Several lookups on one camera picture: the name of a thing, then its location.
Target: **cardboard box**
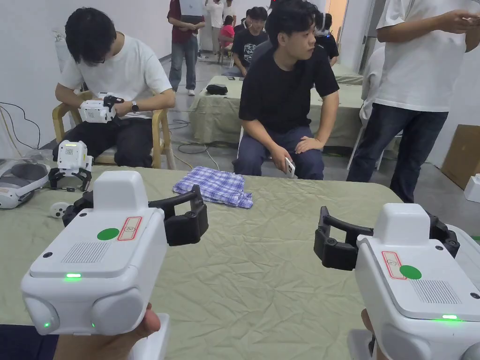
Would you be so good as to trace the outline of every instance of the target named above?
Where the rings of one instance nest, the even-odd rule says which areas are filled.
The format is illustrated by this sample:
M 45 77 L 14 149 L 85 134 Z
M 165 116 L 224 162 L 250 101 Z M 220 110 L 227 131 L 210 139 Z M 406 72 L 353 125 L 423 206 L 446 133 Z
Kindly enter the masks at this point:
M 480 173 L 480 126 L 458 125 L 442 173 L 463 190 Z

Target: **man's right hand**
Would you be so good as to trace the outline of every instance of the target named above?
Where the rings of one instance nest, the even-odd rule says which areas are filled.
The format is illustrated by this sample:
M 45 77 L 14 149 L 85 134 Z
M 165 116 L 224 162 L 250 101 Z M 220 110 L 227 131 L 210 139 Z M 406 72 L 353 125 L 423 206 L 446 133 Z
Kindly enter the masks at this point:
M 276 145 L 273 149 L 270 150 L 270 155 L 272 156 L 272 160 L 275 163 L 276 168 L 286 173 L 287 166 L 285 165 L 285 158 L 293 162 L 288 151 L 285 150 L 283 147 Z
M 452 34 L 464 34 L 475 26 L 478 15 L 465 10 L 453 10 L 439 16 L 439 30 Z

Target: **black t-shirt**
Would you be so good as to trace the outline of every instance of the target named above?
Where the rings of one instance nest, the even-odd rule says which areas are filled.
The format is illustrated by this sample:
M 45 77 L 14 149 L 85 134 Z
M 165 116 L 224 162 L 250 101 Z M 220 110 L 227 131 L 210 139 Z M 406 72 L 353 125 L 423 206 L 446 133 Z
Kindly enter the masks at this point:
M 239 117 L 259 120 L 267 129 L 286 133 L 299 126 L 309 126 L 310 91 L 315 88 L 321 97 L 339 87 L 321 47 L 315 47 L 308 60 L 300 60 L 292 71 L 280 69 L 269 50 L 249 69 L 240 99 Z
M 316 36 L 315 39 L 317 40 L 316 45 L 324 48 L 330 60 L 338 56 L 338 47 L 335 38 L 331 33 L 327 36 Z
M 249 29 L 235 33 L 233 38 L 232 52 L 239 56 L 241 64 L 248 68 L 250 66 L 250 61 L 252 60 L 252 54 L 257 45 L 268 40 L 268 35 L 263 31 L 254 36 Z

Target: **red shirt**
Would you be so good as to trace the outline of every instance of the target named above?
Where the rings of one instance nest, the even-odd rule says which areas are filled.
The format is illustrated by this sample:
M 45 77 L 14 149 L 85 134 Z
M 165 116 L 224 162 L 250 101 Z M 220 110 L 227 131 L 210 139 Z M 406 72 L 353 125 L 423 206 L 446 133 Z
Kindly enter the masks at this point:
M 181 21 L 181 9 L 180 9 L 179 0 L 170 1 L 170 10 L 168 11 L 167 18 L 169 17 Z M 197 31 L 192 31 L 192 30 L 181 31 L 178 26 L 174 26 L 172 28 L 172 42 L 174 43 L 187 42 L 192 37 L 192 34 L 198 34 L 198 30 Z

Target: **person in red shirt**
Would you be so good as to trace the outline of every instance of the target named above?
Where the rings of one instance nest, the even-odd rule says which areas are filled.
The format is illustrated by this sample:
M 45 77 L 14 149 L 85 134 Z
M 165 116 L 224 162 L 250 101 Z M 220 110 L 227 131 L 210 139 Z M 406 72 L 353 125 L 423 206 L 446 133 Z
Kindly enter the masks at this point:
M 197 63 L 198 53 L 198 29 L 205 26 L 205 19 L 198 24 L 184 23 L 181 21 L 181 9 L 179 0 L 170 1 L 170 10 L 168 11 L 168 22 L 173 25 L 172 28 L 172 65 L 168 79 L 172 89 L 178 90 L 181 80 L 181 67 L 183 58 L 187 64 L 187 90 L 188 95 L 195 96 L 196 74 L 195 65 Z

